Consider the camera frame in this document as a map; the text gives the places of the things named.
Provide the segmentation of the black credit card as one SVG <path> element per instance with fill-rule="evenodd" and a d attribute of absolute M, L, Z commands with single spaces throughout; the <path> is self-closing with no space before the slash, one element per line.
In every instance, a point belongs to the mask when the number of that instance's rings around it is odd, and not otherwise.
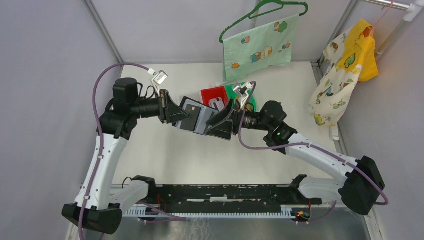
<path fill-rule="evenodd" d="M 181 122 L 180 129 L 194 132 L 201 113 L 201 107 L 192 104 L 187 104 L 185 111 L 190 115 L 190 118 L 185 119 Z"/>

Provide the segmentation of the black leather card holder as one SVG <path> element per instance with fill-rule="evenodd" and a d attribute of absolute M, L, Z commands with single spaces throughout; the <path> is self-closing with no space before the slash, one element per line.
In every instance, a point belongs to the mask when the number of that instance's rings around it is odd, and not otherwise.
<path fill-rule="evenodd" d="M 175 122 L 172 126 L 203 136 L 212 127 L 211 125 L 207 125 L 206 122 L 219 112 L 187 96 L 182 98 L 180 107 L 189 114 L 189 118 Z"/>

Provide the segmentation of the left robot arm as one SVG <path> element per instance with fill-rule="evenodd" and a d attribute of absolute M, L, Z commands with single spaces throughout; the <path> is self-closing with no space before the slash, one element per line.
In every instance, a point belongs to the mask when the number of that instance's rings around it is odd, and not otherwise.
<path fill-rule="evenodd" d="M 145 204 L 156 200 L 155 180 L 139 175 L 111 195 L 118 162 L 138 120 L 157 117 L 163 124 L 173 124 L 190 117 L 166 89 L 159 90 L 157 97 L 145 98 L 139 95 L 138 86 L 134 78 L 118 79 L 105 112 L 95 114 L 98 135 L 92 162 L 78 196 L 62 208 L 62 216 L 79 231 L 113 235 L 133 205 L 141 200 Z"/>

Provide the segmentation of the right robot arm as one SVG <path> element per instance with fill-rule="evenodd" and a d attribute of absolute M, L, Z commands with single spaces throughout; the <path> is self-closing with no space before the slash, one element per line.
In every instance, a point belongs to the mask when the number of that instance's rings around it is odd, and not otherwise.
<path fill-rule="evenodd" d="M 241 110 L 229 103 L 206 121 L 206 135 L 230 140 L 242 136 L 242 129 L 265 131 L 265 146 L 300 159 L 325 172 L 330 178 L 300 175 L 289 189 L 289 199 L 302 204 L 307 199 L 342 202 L 351 211 L 366 216 L 374 206 L 387 206 L 385 183 L 376 162 L 367 156 L 361 159 L 343 155 L 309 140 L 284 122 L 287 114 L 277 101 L 268 101 L 259 112 Z"/>

